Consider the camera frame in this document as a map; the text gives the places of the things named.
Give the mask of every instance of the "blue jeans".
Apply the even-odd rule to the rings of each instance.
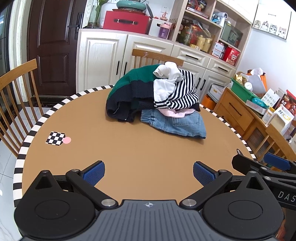
[[[184,118],[164,116],[157,109],[142,110],[141,121],[175,135],[205,139],[206,130],[201,115],[195,111]]]

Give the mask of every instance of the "wooden chair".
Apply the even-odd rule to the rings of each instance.
[[[18,98],[20,100],[20,104],[22,106],[22,109],[24,110],[26,119],[28,120],[29,125],[32,128],[33,123],[32,123],[32,121],[31,121],[31,119],[30,119],[30,117],[28,115],[25,104],[24,104],[24,102],[22,100],[22,96],[21,96],[19,87],[17,85],[16,78],[22,76],[23,79],[24,79],[24,88],[25,88],[25,92],[26,92],[26,95],[27,95],[27,98],[28,98],[28,102],[29,102],[29,105],[31,107],[34,119],[37,122],[38,121],[37,115],[35,113],[35,110],[34,110],[34,107],[33,107],[32,101],[31,101],[29,89],[28,89],[28,86],[27,86],[27,83],[26,83],[26,78],[25,78],[25,74],[30,72],[34,94],[36,96],[36,100],[37,100],[37,103],[38,103],[40,113],[41,113],[41,115],[43,115],[43,110],[42,110],[42,107],[41,107],[41,104],[40,104],[40,100],[39,100],[39,97],[38,97],[38,93],[37,93],[37,89],[36,89],[36,85],[35,85],[35,80],[34,80],[34,76],[33,76],[33,70],[36,69],[36,68],[37,68],[36,59],[33,59],[33,60],[30,60],[30,61],[16,67],[15,69],[10,70],[9,72],[7,72],[6,74],[4,74],[3,76],[0,77],[0,93],[1,93],[1,96],[3,98],[3,101],[4,101],[5,107],[7,109],[7,112],[9,114],[10,118],[12,119],[12,122],[13,122],[13,124],[15,126],[15,129],[16,129],[16,131],[18,132],[18,134],[20,135],[20,137],[22,139],[22,142],[25,140],[25,136],[22,134],[23,131],[21,131],[20,126],[18,126],[18,124],[16,123],[16,121],[14,119],[14,116],[12,114],[12,111],[11,111],[10,106],[8,104],[8,101],[7,101],[7,97],[4,94],[4,92],[7,91],[7,95],[9,97],[10,102],[12,103],[15,114],[16,114],[16,116],[18,117],[18,119],[20,121],[21,127],[24,129],[26,135],[28,135],[29,132],[28,132],[28,130],[26,128],[25,123],[23,122],[23,120],[22,120],[22,118],[20,116],[20,113],[19,113],[18,108],[17,108],[17,104],[15,102],[15,98],[12,96],[10,83],[13,83],[14,86],[15,86],[15,89],[16,89]],[[5,114],[4,114],[3,109],[2,109],[1,106],[0,106],[0,114],[1,114],[1,116],[2,116],[2,118],[4,120],[4,122],[5,122],[5,125],[7,126],[7,129],[10,132],[10,134],[8,134],[5,127],[0,122],[0,128],[2,130],[2,133],[0,134],[0,138],[5,143],[5,145],[10,149],[10,151],[15,156],[17,156],[17,154],[18,154],[18,152],[20,150],[20,147],[22,145],[22,142],[18,139],[18,137],[16,135],[16,132],[14,132],[13,129],[11,128],[7,118],[5,117]]]
[[[154,65],[154,64],[164,64],[165,62],[174,62],[176,63],[177,66],[183,66],[184,61],[178,58],[174,58],[171,56],[167,56],[164,54],[160,53],[154,53],[154,52],[149,52],[145,50],[140,50],[140,49],[133,49],[133,52],[131,54],[132,56],[135,56],[135,62],[134,62],[134,69],[135,68],[140,68],[143,66],[147,65]],[[140,62],[139,65],[137,65],[137,57],[140,57]],[[142,65],[143,58],[145,58],[145,65]]]
[[[277,129],[273,125],[269,125],[266,129],[267,136],[264,140],[259,144],[257,149],[254,151],[256,155],[259,150],[262,148],[264,143],[268,141],[269,146],[263,151],[263,153],[258,157],[258,160],[261,160],[266,153],[269,152],[271,148],[274,148],[274,155],[285,158],[289,161],[296,161],[296,153],[290,147],[289,143],[284,139],[284,137],[278,132]]]

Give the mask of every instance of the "striped shirt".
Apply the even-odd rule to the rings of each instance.
[[[186,70],[180,70],[183,81],[176,82],[175,90],[169,97],[161,102],[154,101],[154,107],[158,109],[186,109],[198,102],[198,95],[194,84],[194,75]]]

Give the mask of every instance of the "checkered patch on table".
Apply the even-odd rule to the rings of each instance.
[[[46,144],[59,146],[63,143],[64,137],[66,137],[65,133],[52,131],[46,140]]]

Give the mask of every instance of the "green box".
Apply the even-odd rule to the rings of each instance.
[[[248,91],[245,87],[243,87],[236,80],[234,80],[234,79],[231,79],[231,80],[233,82],[233,85],[231,87],[232,92],[235,93],[243,102],[247,102],[247,100],[252,101],[252,99],[254,97],[258,98],[257,95]]]

